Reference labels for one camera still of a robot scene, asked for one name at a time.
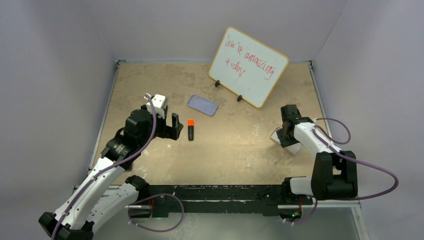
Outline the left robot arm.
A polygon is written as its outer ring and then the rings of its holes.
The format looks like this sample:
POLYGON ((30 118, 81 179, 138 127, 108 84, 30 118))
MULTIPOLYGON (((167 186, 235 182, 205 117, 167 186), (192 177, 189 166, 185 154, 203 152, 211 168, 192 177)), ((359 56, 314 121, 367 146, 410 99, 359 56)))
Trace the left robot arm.
POLYGON ((155 195, 142 177, 132 175, 115 193, 102 199, 110 185, 141 155, 154 138, 177 140, 183 129, 173 113, 167 125, 168 106, 147 103, 130 113, 124 127, 106 143, 96 165, 82 184, 54 212, 44 212, 38 222, 52 240, 91 240, 95 232, 121 208, 149 202, 155 195))

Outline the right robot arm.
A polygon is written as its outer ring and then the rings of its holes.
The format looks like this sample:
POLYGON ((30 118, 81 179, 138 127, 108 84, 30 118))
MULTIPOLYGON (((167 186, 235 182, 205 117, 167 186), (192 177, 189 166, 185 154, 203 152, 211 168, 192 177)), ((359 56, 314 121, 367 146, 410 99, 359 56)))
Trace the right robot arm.
POLYGON ((282 127, 277 127, 271 138, 293 155, 303 148, 315 158, 311 177, 286 177, 280 196, 288 204, 300 195, 317 200, 352 199, 358 194, 357 165, 347 158, 355 158, 352 151, 343 151, 317 131, 314 121, 302 116, 295 104, 280 109, 282 127))

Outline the white phone case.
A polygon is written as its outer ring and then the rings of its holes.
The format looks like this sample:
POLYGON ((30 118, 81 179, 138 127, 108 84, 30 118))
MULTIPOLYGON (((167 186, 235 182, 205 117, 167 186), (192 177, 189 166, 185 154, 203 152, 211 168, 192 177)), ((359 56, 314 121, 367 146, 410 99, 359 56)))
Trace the white phone case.
POLYGON ((301 152, 301 150, 302 150, 302 148, 303 148, 304 145, 302 143, 298 142, 298 143, 291 144, 289 146, 282 146, 281 145, 281 141, 279 140, 278 135, 277 135, 277 131, 278 130, 281 130, 281 128, 279 126, 276 127, 273 130, 273 132, 270 135, 270 138, 274 142, 276 142, 277 144, 279 144, 283 149, 289 151, 291 154, 298 155, 301 152))

